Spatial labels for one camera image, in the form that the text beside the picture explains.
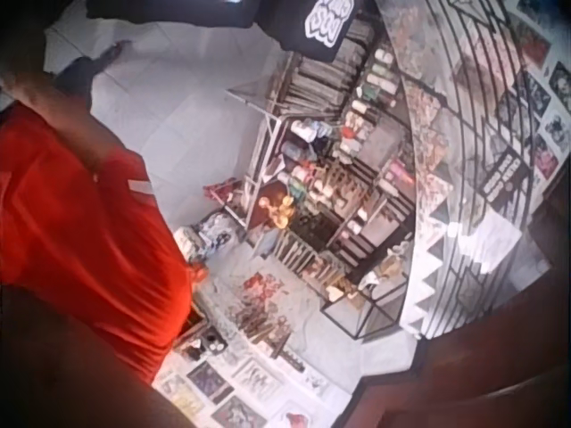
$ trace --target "person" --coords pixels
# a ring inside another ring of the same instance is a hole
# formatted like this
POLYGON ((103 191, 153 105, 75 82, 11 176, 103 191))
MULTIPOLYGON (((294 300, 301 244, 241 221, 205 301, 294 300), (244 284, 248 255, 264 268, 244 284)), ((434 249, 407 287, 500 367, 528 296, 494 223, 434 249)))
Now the person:
POLYGON ((89 113, 94 77, 128 43, 54 78, 38 59, 45 40, 27 30, 16 40, 40 54, 20 44, 0 64, 16 100, 0 126, 0 283, 86 325, 150 384, 188 316, 194 274, 143 159, 89 113))

